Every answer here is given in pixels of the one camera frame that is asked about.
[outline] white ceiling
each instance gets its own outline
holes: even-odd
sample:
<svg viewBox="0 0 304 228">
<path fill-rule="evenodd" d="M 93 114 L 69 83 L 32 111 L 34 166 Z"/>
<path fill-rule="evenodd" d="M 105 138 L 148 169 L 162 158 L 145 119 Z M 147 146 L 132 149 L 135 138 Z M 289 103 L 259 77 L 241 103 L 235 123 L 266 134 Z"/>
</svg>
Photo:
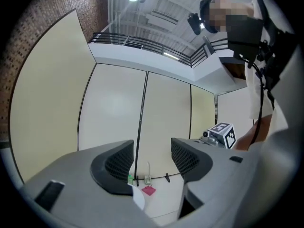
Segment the white ceiling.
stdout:
<svg viewBox="0 0 304 228">
<path fill-rule="evenodd" d="M 196 36 L 187 22 L 189 13 L 199 13 L 201 0 L 146 0 L 145 3 L 129 0 L 108 0 L 109 27 L 112 33 L 147 38 L 163 43 L 175 50 L 191 55 L 203 43 L 206 35 L 210 41 L 226 37 L 226 33 L 210 34 L 205 29 Z M 178 20 L 177 26 L 168 31 L 148 24 L 146 14 L 152 10 L 164 13 Z"/>
</svg>

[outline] brick wall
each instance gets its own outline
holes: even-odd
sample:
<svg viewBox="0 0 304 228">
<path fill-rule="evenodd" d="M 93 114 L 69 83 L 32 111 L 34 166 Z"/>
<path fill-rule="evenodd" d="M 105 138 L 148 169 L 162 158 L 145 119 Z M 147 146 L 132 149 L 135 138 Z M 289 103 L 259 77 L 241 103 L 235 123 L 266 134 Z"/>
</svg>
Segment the brick wall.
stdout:
<svg viewBox="0 0 304 228">
<path fill-rule="evenodd" d="M 8 140 L 8 110 L 16 76 L 38 38 L 76 9 L 87 41 L 107 25 L 107 0 L 33 0 L 12 31 L 0 59 L 0 141 Z"/>
</svg>

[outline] person's arm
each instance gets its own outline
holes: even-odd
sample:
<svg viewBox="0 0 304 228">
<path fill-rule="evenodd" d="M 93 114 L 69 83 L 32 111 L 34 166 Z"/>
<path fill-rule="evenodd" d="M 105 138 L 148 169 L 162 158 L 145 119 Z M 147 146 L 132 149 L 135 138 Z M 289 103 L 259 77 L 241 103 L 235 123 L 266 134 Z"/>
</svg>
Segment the person's arm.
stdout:
<svg viewBox="0 0 304 228">
<path fill-rule="evenodd" d="M 272 115 L 268 115 L 268 116 L 261 118 L 261 126 L 260 126 L 260 130 L 258 132 L 255 142 L 261 142 L 266 139 L 268 130 L 269 130 L 269 126 L 270 126 L 271 117 L 272 117 Z M 250 147 L 252 138 L 256 132 L 256 128 L 257 128 L 257 121 L 253 125 L 253 127 L 243 137 L 238 139 L 238 141 L 237 141 L 236 145 L 233 147 L 233 149 L 247 151 Z"/>
</svg>

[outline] metal railing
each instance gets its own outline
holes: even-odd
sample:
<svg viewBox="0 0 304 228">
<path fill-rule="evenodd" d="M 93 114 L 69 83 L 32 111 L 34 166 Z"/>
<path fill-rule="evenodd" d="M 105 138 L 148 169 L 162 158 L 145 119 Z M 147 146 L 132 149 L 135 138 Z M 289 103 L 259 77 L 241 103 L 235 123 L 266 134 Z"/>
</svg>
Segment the metal railing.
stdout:
<svg viewBox="0 0 304 228">
<path fill-rule="evenodd" d="M 92 42 L 134 47 L 161 55 L 168 53 L 178 59 L 179 62 L 191 67 L 191 58 L 188 55 L 149 39 L 116 33 L 93 33 L 89 43 Z"/>
<path fill-rule="evenodd" d="M 161 55 L 166 55 L 165 53 L 167 53 L 176 58 L 179 62 L 190 66 L 191 68 L 195 68 L 198 64 L 203 62 L 216 51 L 228 49 L 227 38 L 209 42 L 208 38 L 204 36 L 203 40 L 204 43 L 191 56 L 179 52 L 171 47 L 165 46 L 159 42 L 124 34 L 93 33 L 93 37 L 89 43 L 122 45 L 151 51 Z"/>
</svg>

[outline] black cable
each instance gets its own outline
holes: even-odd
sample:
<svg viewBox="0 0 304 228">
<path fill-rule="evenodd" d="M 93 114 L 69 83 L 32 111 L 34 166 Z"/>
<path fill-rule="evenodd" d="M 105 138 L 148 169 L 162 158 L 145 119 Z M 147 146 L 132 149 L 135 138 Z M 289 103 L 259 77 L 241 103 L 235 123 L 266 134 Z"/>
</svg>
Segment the black cable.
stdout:
<svg viewBox="0 0 304 228">
<path fill-rule="evenodd" d="M 262 81 L 262 73 L 261 71 L 258 69 L 257 65 L 255 63 L 252 64 L 252 67 L 256 70 L 257 72 L 257 76 L 260 79 L 260 83 L 261 83 L 261 92 L 260 92 L 260 112 L 258 114 L 258 120 L 257 120 L 257 125 L 256 125 L 256 131 L 255 134 L 253 135 L 253 138 L 251 140 L 250 145 L 252 145 L 256 139 L 257 139 L 257 135 L 258 132 L 260 131 L 260 127 L 261 127 L 261 119 L 262 119 L 262 108 L 263 108 L 263 101 L 264 101 L 264 88 L 263 88 L 263 81 Z"/>
</svg>

